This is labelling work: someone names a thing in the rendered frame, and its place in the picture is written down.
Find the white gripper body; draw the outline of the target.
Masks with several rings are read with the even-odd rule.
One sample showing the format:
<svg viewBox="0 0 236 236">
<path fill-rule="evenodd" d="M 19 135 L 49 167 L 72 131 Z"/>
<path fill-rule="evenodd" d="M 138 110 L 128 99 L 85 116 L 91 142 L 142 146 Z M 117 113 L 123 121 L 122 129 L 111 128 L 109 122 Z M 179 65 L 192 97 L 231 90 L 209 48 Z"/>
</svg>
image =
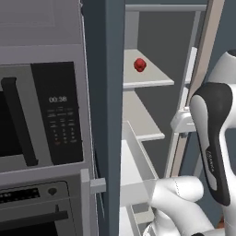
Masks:
<svg viewBox="0 0 236 236">
<path fill-rule="evenodd" d="M 195 124 L 188 107 L 183 107 L 175 113 L 171 120 L 171 129 L 174 133 L 192 133 L 195 131 Z"/>
</svg>

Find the red bell pepper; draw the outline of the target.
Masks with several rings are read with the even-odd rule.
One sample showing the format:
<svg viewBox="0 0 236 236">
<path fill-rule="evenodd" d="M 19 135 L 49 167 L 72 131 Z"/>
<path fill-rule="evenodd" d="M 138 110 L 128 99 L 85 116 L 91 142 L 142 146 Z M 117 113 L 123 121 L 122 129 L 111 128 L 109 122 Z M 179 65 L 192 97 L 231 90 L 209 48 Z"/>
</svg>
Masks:
<svg viewBox="0 0 236 236">
<path fill-rule="evenodd" d="M 134 68 L 137 72 L 143 72 L 147 67 L 147 63 L 142 58 L 137 58 L 134 62 Z"/>
</svg>

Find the dark grey fridge freezer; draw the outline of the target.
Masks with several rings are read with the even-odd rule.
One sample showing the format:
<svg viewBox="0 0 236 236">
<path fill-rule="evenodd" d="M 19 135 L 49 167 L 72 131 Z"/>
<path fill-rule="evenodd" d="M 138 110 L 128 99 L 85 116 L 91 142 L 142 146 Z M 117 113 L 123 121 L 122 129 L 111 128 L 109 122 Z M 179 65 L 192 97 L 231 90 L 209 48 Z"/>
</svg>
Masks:
<svg viewBox="0 0 236 236">
<path fill-rule="evenodd" d="M 82 0 L 99 236 L 119 236 L 125 0 Z"/>
</svg>

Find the fridge freezer door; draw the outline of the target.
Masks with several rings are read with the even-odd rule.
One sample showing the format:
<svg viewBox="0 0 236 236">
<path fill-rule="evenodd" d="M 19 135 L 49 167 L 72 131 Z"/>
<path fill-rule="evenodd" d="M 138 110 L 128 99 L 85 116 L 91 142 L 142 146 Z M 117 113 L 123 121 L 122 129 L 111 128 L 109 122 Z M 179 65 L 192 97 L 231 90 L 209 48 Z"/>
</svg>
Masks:
<svg viewBox="0 0 236 236">
<path fill-rule="evenodd" d="M 194 96 L 194 93 L 200 88 L 206 76 L 209 59 L 212 53 L 224 4 L 225 0 L 208 0 L 205 21 L 202 28 L 197 56 L 195 59 L 193 78 L 191 80 L 191 86 L 188 90 L 187 100 L 185 101 L 185 105 L 191 106 L 190 113 L 195 124 L 195 130 L 200 136 L 200 150 L 204 149 L 205 145 L 209 145 L 207 133 L 208 114 L 207 106 L 203 98 L 198 95 Z M 198 178 L 195 178 L 194 176 L 177 176 L 183 161 L 186 138 L 178 137 L 178 140 L 179 144 L 176 146 L 177 148 L 175 149 L 171 165 L 171 177 L 173 177 L 171 180 L 183 180 L 185 181 L 184 183 L 190 183 L 190 187 L 192 187 L 192 183 L 195 183 L 194 180 L 197 180 L 197 183 L 199 183 Z M 197 205 L 195 202 L 183 199 L 176 194 L 173 194 L 172 199 L 170 197 L 170 203 L 168 201 L 167 207 L 169 205 L 171 210 L 170 212 L 165 212 L 165 214 L 167 214 L 172 219 L 180 217 L 183 218 L 183 216 L 187 216 L 187 214 L 192 216 L 195 211 L 196 213 L 200 213 L 200 215 L 203 213 L 199 205 Z"/>
</svg>

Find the white fridge shelf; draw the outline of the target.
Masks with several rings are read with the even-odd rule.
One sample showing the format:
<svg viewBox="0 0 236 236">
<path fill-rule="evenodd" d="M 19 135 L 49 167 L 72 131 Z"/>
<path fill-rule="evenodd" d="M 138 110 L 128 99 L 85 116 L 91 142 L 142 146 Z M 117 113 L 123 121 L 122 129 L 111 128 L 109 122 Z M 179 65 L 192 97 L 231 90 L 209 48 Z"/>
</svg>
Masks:
<svg viewBox="0 0 236 236">
<path fill-rule="evenodd" d="M 165 137 L 134 91 L 125 91 L 123 94 L 123 120 L 129 122 L 140 141 Z"/>
<path fill-rule="evenodd" d="M 137 72 L 135 60 L 143 59 L 147 66 L 143 72 Z M 124 51 L 124 89 L 136 89 L 156 86 L 173 85 L 174 81 L 155 66 L 145 55 L 137 49 Z"/>
</svg>

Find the white fridge drawer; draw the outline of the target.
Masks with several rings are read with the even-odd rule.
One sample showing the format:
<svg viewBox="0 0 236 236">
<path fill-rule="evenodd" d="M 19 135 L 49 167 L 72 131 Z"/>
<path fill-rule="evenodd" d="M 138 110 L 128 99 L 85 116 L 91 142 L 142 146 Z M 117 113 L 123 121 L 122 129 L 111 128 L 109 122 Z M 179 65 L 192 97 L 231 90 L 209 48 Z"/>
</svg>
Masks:
<svg viewBox="0 0 236 236">
<path fill-rule="evenodd" d="M 157 179 L 148 154 L 136 139 L 131 125 L 123 122 L 120 206 L 148 202 Z"/>
</svg>

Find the grey built-in oven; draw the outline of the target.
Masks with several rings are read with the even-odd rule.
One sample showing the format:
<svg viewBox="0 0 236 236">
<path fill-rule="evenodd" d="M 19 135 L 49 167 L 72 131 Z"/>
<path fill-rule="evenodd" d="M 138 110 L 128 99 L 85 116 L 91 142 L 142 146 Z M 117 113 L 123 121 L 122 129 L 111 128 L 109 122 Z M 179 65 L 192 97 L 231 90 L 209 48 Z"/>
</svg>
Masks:
<svg viewBox="0 0 236 236">
<path fill-rule="evenodd" d="M 0 181 L 0 223 L 66 211 L 68 218 L 51 222 L 1 227 L 0 236 L 83 236 L 80 174 L 47 180 Z"/>
</svg>

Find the grey microwave oven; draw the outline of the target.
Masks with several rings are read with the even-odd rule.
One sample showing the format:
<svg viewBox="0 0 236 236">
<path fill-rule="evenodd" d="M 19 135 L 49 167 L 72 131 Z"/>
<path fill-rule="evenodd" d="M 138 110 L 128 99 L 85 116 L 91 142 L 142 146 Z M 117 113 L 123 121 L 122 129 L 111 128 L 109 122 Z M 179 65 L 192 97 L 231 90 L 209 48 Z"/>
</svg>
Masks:
<svg viewBox="0 0 236 236">
<path fill-rule="evenodd" d="M 84 47 L 80 44 L 0 47 L 0 65 L 53 62 L 73 62 L 75 65 L 77 101 L 85 155 L 85 161 L 79 165 L 82 168 L 87 166 L 90 176 L 93 176 L 89 88 Z"/>
</svg>

